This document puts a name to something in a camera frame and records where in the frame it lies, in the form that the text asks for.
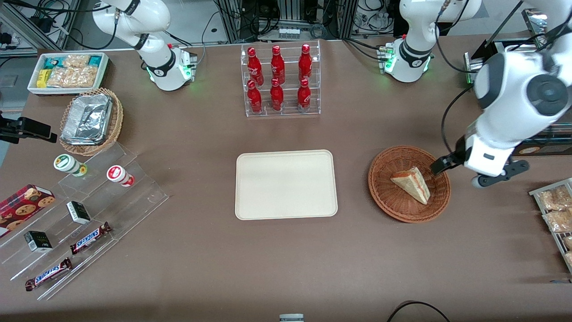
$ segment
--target bottle cap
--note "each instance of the bottle cap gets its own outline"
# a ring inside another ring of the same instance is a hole
[[[108,179],[113,182],[120,182],[125,180],[127,172],[122,166],[112,166],[107,173]]]
[[[60,154],[54,160],[54,168],[63,172],[67,172],[73,169],[76,166],[76,163],[77,161],[73,156],[69,154]]]

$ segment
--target red bottle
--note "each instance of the red bottle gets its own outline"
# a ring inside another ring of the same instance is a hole
[[[270,97],[272,98],[272,109],[276,112],[282,111],[284,108],[284,91],[280,86],[278,78],[272,79],[272,88],[270,89]]]
[[[250,103],[252,113],[260,114],[262,113],[262,96],[260,96],[259,90],[256,88],[256,84],[253,80],[248,80],[248,102]]]
[[[260,60],[256,57],[256,50],[252,47],[248,48],[248,73],[251,79],[256,82],[256,85],[262,86],[264,84],[264,76],[262,76],[262,65]]]
[[[304,78],[310,78],[312,76],[312,57],[310,56],[310,45],[302,45],[302,55],[298,61],[299,74],[298,78],[300,81]]]
[[[286,81],[286,70],[284,66],[284,58],[280,54],[280,46],[272,46],[272,77],[278,78],[280,85]]]
[[[310,95],[312,92],[308,88],[308,79],[304,78],[300,81],[300,88],[298,89],[298,111],[306,113],[310,109]]]

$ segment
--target cookie box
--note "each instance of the cookie box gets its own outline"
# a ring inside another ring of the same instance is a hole
[[[51,191],[29,184],[0,202],[0,238],[54,201]]]

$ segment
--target snickers bar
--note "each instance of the snickers bar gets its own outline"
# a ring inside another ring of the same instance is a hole
[[[48,269],[47,271],[43,272],[42,274],[36,276],[36,278],[31,278],[29,280],[26,281],[26,291],[31,291],[33,289],[35,289],[36,287],[40,286],[40,284],[42,284],[43,282],[49,280],[50,278],[56,276],[57,274],[60,274],[61,272],[63,272],[64,270],[72,269],[72,261],[70,261],[69,258],[66,257],[66,259],[63,260],[63,262],[59,263],[58,265]]]
[[[73,255],[79,253],[81,250],[87,248],[88,245],[93,243],[94,241],[98,240],[101,236],[105,235],[106,233],[111,231],[111,227],[109,227],[108,222],[99,226],[97,229],[92,231],[86,237],[83,237],[80,241],[75,243],[74,245],[70,246],[71,253]]]

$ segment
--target floor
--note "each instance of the floor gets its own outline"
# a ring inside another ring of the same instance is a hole
[[[88,9],[98,0],[83,0],[80,9]],[[222,20],[218,14],[208,23],[211,15],[217,11],[212,0],[164,0],[171,14],[171,25],[168,31],[178,38],[182,38],[191,44],[220,44],[227,42]],[[504,20],[506,15],[518,3],[518,0],[482,0],[482,6],[473,19],[459,22],[449,35],[464,34],[491,34]],[[526,25],[521,10],[508,21],[503,32],[514,33],[526,30]],[[96,27],[90,13],[78,14],[74,21],[74,27],[82,31],[85,43],[90,46],[98,46],[106,43],[110,35],[105,34]],[[168,42],[178,43],[168,37]],[[127,44],[116,38],[109,49],[128,48]],[[69,42],[67,49],[83,49],[79,45]],[[34,68],[34,58],[17,58],[9,61],[0,69],[0,78],[18,75],[15,85],[11,88],[0,87],[0,108],[5,112],[4,117],[17,118],[19,111],[25,105],[28,92],[27,82]],[[7,152],[8,145],[0,142],[0,166]]]

